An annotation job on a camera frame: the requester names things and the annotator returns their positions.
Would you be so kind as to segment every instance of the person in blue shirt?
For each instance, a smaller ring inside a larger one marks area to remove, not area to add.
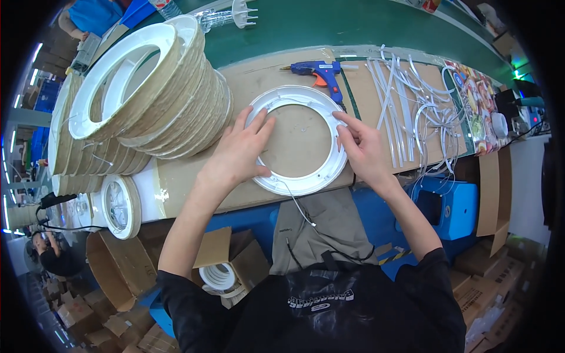
[[[59,27],[84,41],[89,33],[102,37],[124,15],[115,0],[69,0],[59,15]]]

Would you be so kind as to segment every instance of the food poster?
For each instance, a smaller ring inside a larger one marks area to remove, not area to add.
[[[491,113],[497,112],[494,103],[494,89],[490,78],[463,64],[445,60],[446,66],[455,70],[451,73],[455,87],[465,109],[465,115],[475,144],[475,154],[482,156],[498,151],[509,139],[499,139],[494,133]]]

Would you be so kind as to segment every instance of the man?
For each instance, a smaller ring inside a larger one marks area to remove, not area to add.
[[[59,15],[59,27],[84,41],[89,33],[102,37],[123,15],[119,1],[70,0]]]
[[[269,275],[230,310],[191,282],[204,229],[216,208],[239,183],[271,175],[255,161],[275,120],[263,125],[263,110],[245,128],[252,110],[244,109],[224,132],[159,259],[161,296],[181,351],[463,352],[466,327],[440,239],[391,174],[379,131],[343,112],[333,113],[348,125],[338,126],[338,145],[343,144],[353,171],[387,202],[419,264],[403,265],[393,282],[378,265],[324,260]],[[305,217],[313,214],[305,208]],[[316,222],[315,229],[321,226]],[[332,262],[338,270],[329,270]]]
[[[39,254],[39,261],[46,271],[62,277],[71,277],[82,269],[82,262],[74,258],[70,250],[62,250],[50,231],[45,232],[49,244],[43,239],[41,232],[32,234],[32,242]]]

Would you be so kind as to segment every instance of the person's right hand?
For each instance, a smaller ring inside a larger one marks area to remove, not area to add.
[[[337,126],[337,148],[339,150],[343,144],[355,174],[383,198],[396,190],[399,183],[383,157],[380,132],[344,112],[335,111],[332,114],[347,124],[347,127]]]

